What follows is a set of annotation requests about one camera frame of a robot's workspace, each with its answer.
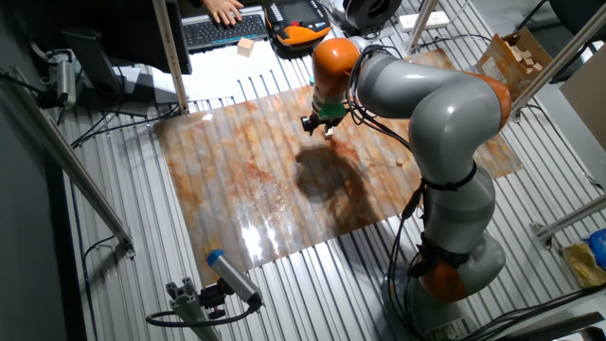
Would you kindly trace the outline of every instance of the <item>cardboard box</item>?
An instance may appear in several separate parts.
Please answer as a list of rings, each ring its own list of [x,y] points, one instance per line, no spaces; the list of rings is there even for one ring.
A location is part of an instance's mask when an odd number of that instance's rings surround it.
[[[543,71],[534,69],[534,71],[528,73],[526,67],[516,61],[508,45],[511,47],[517,46],[520,51],[530,52],[532,60],[542,67],[551,63],[551,57],[543,50],[526,27],[503,38],[496,34],[492,37],[489,48],[477,63],[478,72],[505,84],[509,89],[511,99],[516,100],[532,80]]]

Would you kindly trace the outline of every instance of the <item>human hand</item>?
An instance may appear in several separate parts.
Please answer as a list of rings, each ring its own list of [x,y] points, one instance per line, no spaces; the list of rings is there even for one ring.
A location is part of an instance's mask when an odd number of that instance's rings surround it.
[[[243,8],[244,5],[237,0],[203,0],[203,2],[217,23],[223,21],[226,25],[235,25],[236,20],[231,13],[236,15],[238,21],[242,20],[238,9]]]

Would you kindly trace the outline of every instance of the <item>metal grating floor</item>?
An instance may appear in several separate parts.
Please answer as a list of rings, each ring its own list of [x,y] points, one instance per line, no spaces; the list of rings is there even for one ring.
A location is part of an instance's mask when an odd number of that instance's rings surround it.
[[[464,2],[441,1],[437,10],[445,10],[452,18]],[[405,1],[397,15],[411,14],[418,7],[419,1]],[[397,30],[397,23],[394,16],[390,23],[394,34],[381,43],[402,49],[407,34]],[[449,26],[424,32],[421,40],[426,43],[437,35],[465,33],[491,36],[473,4]],[[444,48],[458,69],[471,70],[486,45],[460,39],[436,47]],[[276,59],[275,66],[270,72],[241,79],[237,96],[195,102],[191,109],[216,108],[296,88],[307,84],[312,72],[310,56]],[[150,116],[157,117],[158,112],[168,109],[158,108]],[[68,115],[62,132],[73,141],[100,118],[99,113]],[[106,117],[109,127],[138,120]],[[495,182],[497,207],[488,231],[504,246],[508,263],[488,288],[462,302],[467,316],[465,323],[456,326],[459,335],[504,312],[545,302],[577,288],[557,250],[542,250],[528,229],[531,221],[553,222],[598,197],[597,190],[583,178],[576,156],[565,147],[567,142],[556,134],[557,129],[540,111],[524,109],[521,122],[511,121],[503,131],[525,167]],[[153,127],[142,124],[99,135],[76,153],[118,216],[131,228],[137,254],[127,260],[114,253],[120,248],[111,241],[91,252],[87,260],[99,339],[195,340],[190,330],[161,329],[145,323],[147,314],[169,309],[166,283],[192,277],[200,287],[187,229]],[[66,191],[70,198],[69,186]],[[85,247],[109,237],[109,229],[79,193],[77,200]],[[71,201],[69,209],[78,254]],[[595,214],[558,233],[557,242],[567,245],[605,222],[603,213]],[[398,218],[394,217],[251,270],[249,275],[262,290],[266,307],[261,314],[219,327],[223,339],[407,339],[387,314],[379,292],[397,225]],[[415,253],[421,228],[417,219],[406,226],[402,248],[407,258]],[[86,328],[92,340],[81,264],[78,267]],[[228,315],[243,311],[237,299],[229,299],[224,308]]]

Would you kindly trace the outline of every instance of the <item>blue object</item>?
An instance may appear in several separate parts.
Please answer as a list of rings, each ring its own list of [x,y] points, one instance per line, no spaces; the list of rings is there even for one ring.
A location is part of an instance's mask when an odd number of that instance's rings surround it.
[[[212,265],[215,263],[215,261],[217,261],[219,259],[219,257],[224,254],[225,253],[223,252],[222,249],[216,249],[216,250],[213,250],[212,252],[210,252],[210,254],[208,254],[208,257],[206,258],[206,262],[208,263],[208,266],[212,267]]]
[[[589,248],[594,253],[597,265],[606,270],[606,228],[592,233],[589,239],[583,241],[587,242]]]
[[[243,36],[243,37],[235,37],[235,38],[229,38],[229,39],[221,39],[219,41],[214,41],[211,42],[212,44],[221,44],[221,43],[229,43],[229,42],[236,42],[239,41],[242,38],[246,38],[246,39],[250,39],[250,38],[255,38],[257,37],[257,34],[249,34],[247,36]]]

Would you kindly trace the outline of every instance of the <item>black monitor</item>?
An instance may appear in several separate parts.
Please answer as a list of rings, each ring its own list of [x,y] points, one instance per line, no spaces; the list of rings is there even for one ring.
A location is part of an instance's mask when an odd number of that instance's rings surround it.
[[[128,113],[131,104],[134,112],[129,114],[147,112],[144,107],[153,99],[151,76],[140,75],[127,96],[113,66],[143,63],[170,72],[152,0],[12,0],[12,7],[42,50],[74,51],[95,88],[86,91],[79,85],[77,105],[98,110],[119,105]],[[181,72],[190,74],[177,0],[167,0],[167,10]]]

